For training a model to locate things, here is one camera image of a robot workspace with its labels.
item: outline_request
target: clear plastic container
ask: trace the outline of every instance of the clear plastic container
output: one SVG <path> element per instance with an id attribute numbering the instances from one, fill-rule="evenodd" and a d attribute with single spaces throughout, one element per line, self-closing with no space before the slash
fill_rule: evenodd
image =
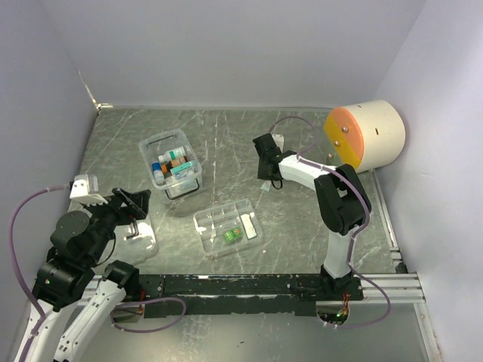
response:
<path id="1" fill-rule="evenodd" d="M 96 274 L 101 275 L 108 264 L 115 260 L 136 266 L 153 258 L 159 252 L 149 216 L 145 220 L 136 221 L 136 225 L 116 227 L 114 234 L 115 245 L 114 240 L 106 245 L 99 258 L 102 264 L 94 268 Z"/>
<path id="2" fill-rule="evenodd" d="M 164 155 L 166 152 L 177 149 L 178 147 L 183 147 L 185 149 L 188 161 L 192 162 L 192 172 L 185 173 L 183 178 L 178 179 L 174 176 L 165 175 L 166 179 L 164 183 L 156 183 L 152 173 L 152 163 L 158 162 L 158 157 L 160 155 Z M 170 130 L 168 132 L 156 134 L 146 140 L 142 140 L 139 143 L 139 150 L 146 163 L 152 184 L 158 190 L 162 191 L 165 203 L 171 203 L 174 200 L 191 195 L 202 189 L 202 166 L 198 162 L 198 159 L 182 130 Z"/>
<path id="3" fill-rule="evenodd" d="M 193 216 L 196 232 L 207 256 L 220 257 L 256 246 L 263 231 L 251 202 L 247 199 L 199 211 Z M 230 241 L 227 233 L 241 231 Z"/>

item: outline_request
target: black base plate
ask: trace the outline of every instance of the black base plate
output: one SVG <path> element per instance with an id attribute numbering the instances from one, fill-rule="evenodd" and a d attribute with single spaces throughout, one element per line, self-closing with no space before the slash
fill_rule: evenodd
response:
<path id="1" fill-rule="evenodd" d="M 347 292 L 351 300 L 362 300 L 361 281 L 351 278 L 335 293 L 323 292 L 320 274 L 280 275 L 140 275 L 146 299 L 176 296 L 185 301 L 187 313 L 257 314 L 295 313 L 316 316 L 315 302 L 341 301 Z M 179 315 L 179 303 L 147 305 L 145 318 Z"/>

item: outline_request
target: cable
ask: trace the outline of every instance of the cable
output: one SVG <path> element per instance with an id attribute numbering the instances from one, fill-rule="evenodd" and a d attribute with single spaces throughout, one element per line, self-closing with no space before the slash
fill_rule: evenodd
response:
<path id="1" fill-rule="evenodd" d="M 94 267 L 96 268 L 97 266 L 99 265 L 102 265 L 103 263 L 105 263 L 107 260 L 109 260 L 109 258 L 114 254 L 114 250 L 115 250 L 115 237 L 114 237 L 114 241 L 112 242 L 112 250 L 111 252 L 109 253 L 109 255 L 102 261 L 102 262 L 99 262 L 97 263 L 96 265 L 94 265 Z"/>
<path id="2" fill-rule="evenodd" d="M 173 296 L 167 296 L 165 298 L 151 299 L 151 300 L 147 300 L 145 302 L 142 302 L 142 304 L 146 305 L 146 304 L 155 304 L 155 303 L 169 302 L 169 301 L 181 303 L 181 305 L 183 306 L 183 311 L 181 312 L 180 316 L 175 321 L 172 321 L 171 323 L 166 324 L 165 326 L 155 328 L 153 330 L 132 330 L 130 328 L 121 327 L 121 326 L 119 326 L 118 324 L 115 323 L 115 321 L 114 321 L 114 311 L 115 310 L 121 309 L 121 310 L 125 311 L 125 308 L 128 308 L 128 307 L 138 307 L 140 305 L 139 302 L 122 303 L 122 304 L 118 305 L 116 308 L 114 308 L 110 313 L 112 326 L 114 328 L 118 329 L 118 330 L 121 330 L 123 332 L 129 332 L 129 333 L 154 333 L 154 332 L 159 332 L 160 330 L 166 330 L 167 328 L 172 327 L 173 325 L 175 325 L 176 323 L 180 322 L 183 319 L 184 315 L 186 314 L 186 303 L 184 302 L 184 300 L 182 300 L 180 298 L 173 297 Z"/>
<path id="3" fill-rule="evenodd" d="M 22 353 L 20 355 L 20 362 L 24 362 L 27 354 L 29 353 L 30 346 L 32 345 L 33 338 L 37 336 L 38 334 L 38 329 L 44 323 L 45 318 L 47 317 L 45 315 L 44 310 L 38 303 L 38 300 L 33 296 L 32 292 L 30 291 L 29 287 L 27 286 L 27 283 L 25 282 L 25 279 L 23 278 L 22 271 L 20 270 L 20 266 L 18 265 L 18 260 L 17 260 L 17 254 L 15 253 L 15 248 L 14 248 L 14 225 L 15 225 L 15 219 L 17 218 L 18 213 L 22 209 L 22 207 L 32 200 L 33 198 L 36 198 L 39 195 L 45 194 L 47 192 L 52 192 L 52 191 L 60 191 L 60 190 L 66 190 L 69 188 L 69 184 L 66 185 L 61 185 L 61 186 L 54 186 L 54 187 L 47 187 L 46 189 L 43 189 L 41 191 L 36 192 L 35 194 L 30 195 L 28 198 L 25 198 L 22 202 L 20 202 L 17 207 L 15 207 L 14 212 L 12 213 L 10 220 L 8 221 L 8 249 L 10 251 L 10 259 L 12 263 L 12 268 L 14 269 L 14 274 L 15 278 L 18 281 L 18 284 L 20 285 L 20 288 L 22 288 L 22 291 L 25 293 L 29 301 L 32 303 L 33 307 L 37 310 L 38 314 L 40 315 L 37 323 L 35 326 L 32 328 L 32 331 L 30 332 L 30 336 L 27 339 L 25 345 L 23 346 Z"/>
<path id="4" fill-rule="evenodd" d="M 273 186 L 273 188 L 275 190 L 281 190 L 281 188 L 284 187 L 284 181 L 283 181 L 283 179 L 280 179 L 279 181 L 280 181 L 280 187 L 277 187 L 277 186 L 275 186 L 275 179 L 273 178 L 273 176 L 270 179 L 270 182 L 272 183 L 272 186 Z"/>
<path id="5" fill-rule="evenodd" d="M 341 175 L 340 173 L 338 173 L 336 170 L 333 170 L 332 168 L 330 167 L 327 167 L 325 166 L 324 164 L 319 164 L 317 162 L 314 162 L 314 161 L 310 161 L 304 157 L 302 157 L 302 154 L 309 151 L 310 149 L 312 149 L 312 147 L 314 147 L 317 142 L 318 142 L 318 130 L 317 130 L 317 127 L 313 124 L 313 122 L 309 121 L 308 119 L 305 119 L 303 117 L 300 117 L 298 115 L 289 115 L 287 117 L 283 117 L 283 118 L 280 118 L 279 120 L 277 120 L 273 126 L 271 126 L 271 128 L 269 129 L 269 132 L 272 133 L 273 129 L 275 128 L 275 126 L 280 123 L 281 121 L 284 121 L 285 119 L 289 119 L 289 118 L 295 118 L 295 119 L 300 119 L 301 121 L 304 121 L 306 122 L 313 130 L 314 130 L 314 138 L 313 138 L 313 141 L 312 143 L 310 144 L 310 146 L 306 147 L 305 149 L 302 149 L 300 150 L 298 153 L 297 153 L 297 160 L 299 162 L 302 162 L 303 164 L 306 164 L 308 166 L 311 166 L 311 167 L 314 167 L 314 168 L 318 168 L 319 170 L 322 170 L 322 171 L 325 171 L 325 172 L 328 172 L 332 175 L 334 175 L 335 177 L 337 177 L 338 179 L 340 179 L 343 183 L 346 184 L 347 187 L 350 188 L 350 190 L 354 193 L 354 195 L 357 197 L 358 201 L 361 203 L 361 206 L 362 206 L 362 209 L 364 209 L 364 214 L 365 214 L 365 220 L 364 220 L 364 223 L 362 225 L 360 225 L 353 233 L 352 233 L 352 236 L 350 238 L 350 244 L 349 244 L 349 249 L 347 251 L 347 257 L 346 257 L 346 261 L 347 261 L 347 265 L 349 266 L 349 269 L 350 271 L 357 277 L 361 278 L 363 281 L 367 281 L 369 284 L 371 284 L 373 287 L 375 287 L 377 290 L 379 290 L 381 292 L 381 294 L 384 296 L 384 298 L 386 299 L 386 302 L 387 302 L 387 309 L 386 311 L 384 312 L 383 315 L 381 315 L 380 317 L 372 320 L 372 321 L 368 321 L 368 322 L 364 322 L 364 323 L 360 323 L 360 324 L 352 324 L 352 325 L 349 325 L 349 326 L 345 326 L 345 325 L 336 325 L 336 324 L 332 324 L 332 323 L 328 323 L 328 322 L 324 322 L 324 327 L 326 327 L 327 325 L 329 326 L 332 326 L 334 328 L 343 328 L 343 329 L 355 329 L 355 328 L 363 328 L 363 327 L 369 327 L 369 326 L 372 326 L 374 324 L 377 324 L 381 321 L 383 321 L 384 319 L 387 318 L 387 316 L 391 313 L 391 310 L 392 310 L 392 304 L 391 304 L 391 300 L 389 299 L 389 296 L 387 295 L 387 293 L 383 290 L 383 288 L 381 288 L 380 286 L 378 286 L 376 283 L 374 283 L 372 280 L 366 278 L 364 275 L 360 274 L 359 272 L 357 272 L 353 267 L 352 265 L 350 264 L 351 263 L 351 258 L 352 258 L 352 251 L 354 249 L 354 245 L 355 245 L 355 237 L 360 233 L 362 232 L 362 230 L 364 230 L 368 224 L 369 224 L 369 220 L 370 220 L 370 213 L 369 213 L 369 208 L 367 206 L 367 204 L 365 203 L 365 200 L 364 198 L 362 197 L 361 193 L 357 190 L 357 188 L 346 178 L 344 177 L 343 175 Z"/>

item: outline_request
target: cylindrical container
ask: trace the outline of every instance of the cylindrical container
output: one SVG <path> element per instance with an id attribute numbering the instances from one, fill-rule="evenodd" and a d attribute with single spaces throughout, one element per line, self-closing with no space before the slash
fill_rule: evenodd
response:
<path id="1" fill-rule="evenodd" d="M 174 160 L 179 157 L 186 156 L 186 152 L 184 150 L 184 147 L 177 147 L 175 149 L 172 149 L 171 151 L 167 151 L 161 156 L 158 156 L 159 162 L 169 162 L 171 160 Z"/>
<path id="2" fill-rule="evenodd" d="M 161 165 L 159 162 L 153 162 L 151 164 L 152 175 L 154 176 L 154 180 L 158 185 L 161 185 L 165 182 L 165 175 L 161 171 Z"/>
<path id="3" fill-rule="evenodd" d="M 188 158 L 186 156 L 183 156 L 181 158 L 177 158 L 176 160 L 169 161 L 167 164 L 162 164 L 161 165 L 161 171 L 164 173 L 169 172 L 172 168 L 178 167 L 181 164 L 184 164 L 185 162 L 188 161 Z"/>
<path id="4" fill-rule="evenodd" d="M 405 144 L 405 126 L 385 100 L 332 109 L 324 131 L 344 164 L 357 172 L 393 162 Z"/>

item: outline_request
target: white bottle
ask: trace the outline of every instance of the white bottle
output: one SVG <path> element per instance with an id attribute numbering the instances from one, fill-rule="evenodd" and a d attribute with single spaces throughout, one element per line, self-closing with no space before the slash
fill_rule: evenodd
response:
<path id="1" fill-rule="evenodd" d="M 152 175 L 154 176 L 154 181 L 161 185 L 165 182 L 165 175 L 161 171 L 161 165 L 159 162 L 153 162 L 151 165 L 152 168 Z"/>
<path id="2" fill-rule="evenodd" d="M 163 163 L 183 156 L 186 156 L 186 152 L 184 150 L 184 147 L 181 146 L 172 149 L 171 151 L 167 151 L 164 155 L 158 156 L 158 160 L 159 162 Z"/>

